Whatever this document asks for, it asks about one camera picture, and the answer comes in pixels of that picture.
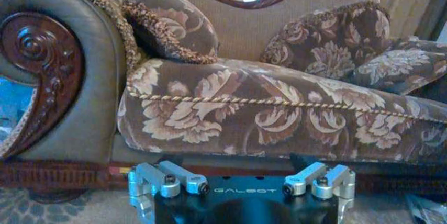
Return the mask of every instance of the patterned rug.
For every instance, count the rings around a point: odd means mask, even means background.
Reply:
[[[127,191],[90,191],[68,203],[46,205],[30,200],[26,190],[0,189],[0,223],[139,224],[139,220]],[[346,223],[414,223],[405,197],[359,195]]]

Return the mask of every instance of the sofa backrest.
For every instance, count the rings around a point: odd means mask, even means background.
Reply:
[[[219,36],[219,57],[258,61],[271,37],[294,19],[367,0],[190,0],[211,20]]]

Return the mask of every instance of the decorative pillow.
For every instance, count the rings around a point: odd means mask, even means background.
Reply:
[[[407,95],[446,73],[447,44],[411,37],[395,40],[382,55],[359,66],[350,83]]]
[[[369,1],[317,11],[290,22],[260,61],[343,80],[390,45],[389,14]]]
[[[174,37],[172,39],[178,41],[178,45],[180,47],[191,50],[192,52],[196,52],[199,55],[202,55],[203,58],[216,58],[219,40],[214,26],[204,14],[188,0],[130,0],[130,2],[135,4],[144,4],[144,7],[148,9],[148,11],[151,11],[151,13],[159,18],[158,20],[164,22],[167,25],[167,29],[171,33],[171,36]],[[138,8],[131,7],[127,9],[130,15],[140,15],[135,9],[138,9],[140,13],[144,13],[144,10],[142,10],[144,8],[142,5],[139,5]],[[139,38],[151,46],[154,46],[154,35],[147,33],[147,30],[151,28],[146,28],[151,27],[151,23],[144,24],[147,21],[144,20],[144,16],[140,20],[138,17],[132,18],[136,18],[136,22],[139,22],[139,24],[134,26]],[[158,33],[166,32],[160,28],[152,28],[152,30]]]

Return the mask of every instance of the carved wooden leg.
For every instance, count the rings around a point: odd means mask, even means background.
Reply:
[[[30,189],[30,198],[43,204],[59,204],[68,202],[82,196],[87,189],[71,190],[35,190]]]

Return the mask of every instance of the wooden sofa base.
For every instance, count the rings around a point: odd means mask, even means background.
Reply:
[[[60,204],[79,198],[88,189],[36,191],[30,189],[30,199],[42,204]]]
[[[127,171],[132,166],[134,164],[130,163],[100,165],[63,161],[0,162],[0,187],[28,188],[40,194],[52,194],[74,189],[126,189]],[[294,171],[206,166],[186,166],[186,169],[206,176],[274,176],[295,173]],[[363,193],[447,194],[447,178],[358,174],[357,191]]]

